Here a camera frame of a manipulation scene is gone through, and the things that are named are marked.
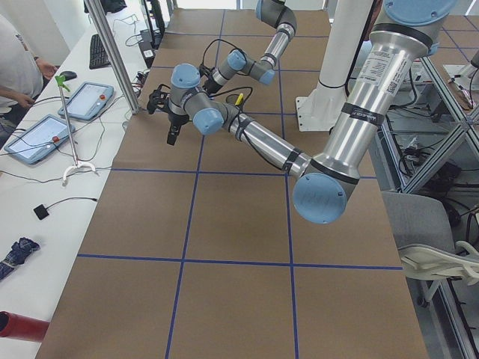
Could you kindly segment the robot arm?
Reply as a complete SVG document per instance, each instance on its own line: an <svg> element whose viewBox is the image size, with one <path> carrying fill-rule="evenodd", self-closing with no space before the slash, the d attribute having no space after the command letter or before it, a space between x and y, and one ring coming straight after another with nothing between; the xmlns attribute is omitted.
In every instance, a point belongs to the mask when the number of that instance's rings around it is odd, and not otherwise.
<svg viewBox="0 0 479 359"><path fill-rule="evenodd" d="M207 93L218 93L238 73L264 85L272 82L275 67L296 34L297 21L284 1L259 1L255 13L261 22L275 29L269 45L259 58L252 58L245 50L235 46L217 67L208 70L201 66L201 74L206 76L203 89Z"/></svg>
<svg viewBox="0 0 479 359"><path fill-rule="evenodd" d="M340 1L316 88L296 101L302 131L330 131L321 153L307 156L245 114L240 105L213 95L236 74L269 84L297 32L293 11L283 1L259 1L257 18L275 35L259 60L233 50L206 71L177 65L165 111L168 143L192 122L203 135L226 129L267 162L296 178L293 204L306 220L328 224L346 209L360 174L359 164L382 125L403 80L419 58L432 55L453 1Z"/></svg>

